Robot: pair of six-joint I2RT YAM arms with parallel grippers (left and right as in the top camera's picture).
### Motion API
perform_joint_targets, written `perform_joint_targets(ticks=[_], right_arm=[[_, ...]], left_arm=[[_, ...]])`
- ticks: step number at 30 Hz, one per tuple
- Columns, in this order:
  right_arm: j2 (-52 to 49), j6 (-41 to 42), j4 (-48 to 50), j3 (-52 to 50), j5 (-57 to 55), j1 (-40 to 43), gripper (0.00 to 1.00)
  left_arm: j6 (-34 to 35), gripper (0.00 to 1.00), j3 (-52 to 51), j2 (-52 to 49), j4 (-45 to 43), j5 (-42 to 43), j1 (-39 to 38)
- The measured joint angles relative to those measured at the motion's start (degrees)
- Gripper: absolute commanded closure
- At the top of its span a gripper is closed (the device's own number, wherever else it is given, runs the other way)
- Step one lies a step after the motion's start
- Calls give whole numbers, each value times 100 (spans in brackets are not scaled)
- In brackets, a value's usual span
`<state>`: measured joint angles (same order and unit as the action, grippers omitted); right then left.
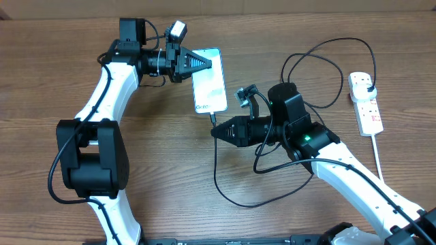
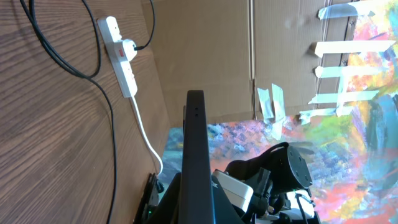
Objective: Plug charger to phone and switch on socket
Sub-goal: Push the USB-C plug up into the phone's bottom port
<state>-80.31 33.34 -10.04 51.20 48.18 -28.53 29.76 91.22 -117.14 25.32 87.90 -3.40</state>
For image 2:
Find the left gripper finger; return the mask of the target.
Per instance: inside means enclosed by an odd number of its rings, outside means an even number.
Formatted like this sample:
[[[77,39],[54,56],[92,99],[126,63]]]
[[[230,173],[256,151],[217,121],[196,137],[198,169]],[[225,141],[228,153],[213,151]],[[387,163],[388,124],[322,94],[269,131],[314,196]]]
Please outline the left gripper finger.
[[[190,202],[188,206],[180,208],[180,182],[181,173],[178,173],[146,223],[239,224],[243,222],[215,176],[211,177],[213,216],[209,219],[203,212],[206,207],[198,202]]]

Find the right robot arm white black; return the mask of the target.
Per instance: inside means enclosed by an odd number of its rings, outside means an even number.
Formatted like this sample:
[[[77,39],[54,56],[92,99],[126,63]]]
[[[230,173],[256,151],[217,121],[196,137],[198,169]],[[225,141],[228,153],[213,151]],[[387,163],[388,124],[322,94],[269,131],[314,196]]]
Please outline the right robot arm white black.
[[[289,143],[278,143],[246,161],[232,161],[225,172],[253,189],[248,209],[238,212],[244,223],[321,224],[307,163]]]

